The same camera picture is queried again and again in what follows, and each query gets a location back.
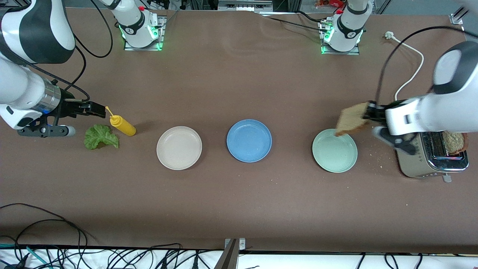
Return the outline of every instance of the mustard bottle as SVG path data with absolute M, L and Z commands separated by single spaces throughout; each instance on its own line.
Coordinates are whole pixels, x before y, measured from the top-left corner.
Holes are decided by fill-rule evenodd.
M 111 123 L 113 127 L 116 127 L 116 129 L 122 131 L 127 136 L 133 136 L 136 133 L 136 128 L 134 128 L 134 126 L 131 125 L 131 123 L 127 122 L 121 116 L 113 115 L 111 110 L 109 110 L 109 107 L 105 107 L 105 108 L 111 114 L 111 116 L 109 117 L 109 123 Z

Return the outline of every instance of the white plate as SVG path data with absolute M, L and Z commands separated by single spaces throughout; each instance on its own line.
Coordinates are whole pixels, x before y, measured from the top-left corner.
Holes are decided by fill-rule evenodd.
M 159 138 L 156 153 L 159 161 L 169 169 L 184 170 L 199 160 L 203 144 L 193 129 L 173 127 Z

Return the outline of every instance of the stainless steel toaster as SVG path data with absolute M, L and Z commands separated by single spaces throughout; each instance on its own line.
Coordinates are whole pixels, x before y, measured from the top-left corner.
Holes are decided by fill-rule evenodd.
M 467 152 L 449 155 L 445 149 L 442 132 L 419 133 L 413 139 L 413 145 L 417 148 L 415 155 L 397 150 L 400 169 L 410 178 L 444 176 L 444 181 L 449 182 L 450 173 L 462 172 L 468 167 Z

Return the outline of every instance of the white cable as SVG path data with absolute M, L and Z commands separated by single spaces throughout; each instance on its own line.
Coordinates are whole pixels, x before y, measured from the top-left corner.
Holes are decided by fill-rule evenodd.
M 396 42 L 400 43 L 401 41 L 398 40 L 395 36 L 393 36 L 393 32 L 386 32 L 385 33 L 385 38 L 386 39 L 392 39 L 392 40 L 395 40 Z M 420 69 L 422 68 L 422 65 L 423 65 L 423 62 L 425 61 L 425 57 L 423 56 L 423 54 L 421 52 L 419 52 L 418 50 L 416 50 L 415 48 L 403 43 L 402 45 L 404 45 L 405 47 L 415 51 L 416 53 L 418 53 L 420 55 L 420 57 L 422 58 L 422 62 L 420 63 L 420 65 L 418 66 L 417 70 L 415 71 L 415 73 L 413 74 L 413 76 L 407 81 L 405 82 L 403 85 L 400 86 L 400 88 L 398 88 L 398 90 L 395 92 L 395 101 L 397 101 L 397 96 L 398 96 L 398 93 L 403 89 L 403 87 L 405 87 L 408 83 L 410 83 L 414 78 L 415 76 L 418 74 L 418 71 L 420 71 Z

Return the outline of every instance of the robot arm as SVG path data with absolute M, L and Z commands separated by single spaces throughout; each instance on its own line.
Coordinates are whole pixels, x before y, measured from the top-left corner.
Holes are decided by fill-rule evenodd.
M 75 49 L 63 0 L 32 0 L 23 8 L 0 11 L 0 56 L 23 64 L 61 64 Z
M 348 0 L 344 12 L 331 17 L 333 28 L 324 42 L 340 52 L 352 50 L 360 41 L 363 26 L 371 13 L 369 0 Z
M 21 135 L 73 135 L 58 119 L 76 115 L 105 118 L 105 108 L 82 102 L 23 65 L 64 63 L 73 53 L 75 39 L 62 0 L 32 0 L 26 8 L 0 13 L 0 116 Z M 55 117 L 49 125 L 47 117 Z
M 371 102 L 365 118 L 385 127 L 374 134 L 387 144 L 413 155 L 407 134 L 450 131 L 478 132 L 478 44 L 459 43 L 437 61 L 432 92 L 387 106 Z
M 139 9 L 134 0 L 99 0 L 118 20 L 123 38 L 133 47 L 143 48 L 158 39 L 158 15 Z

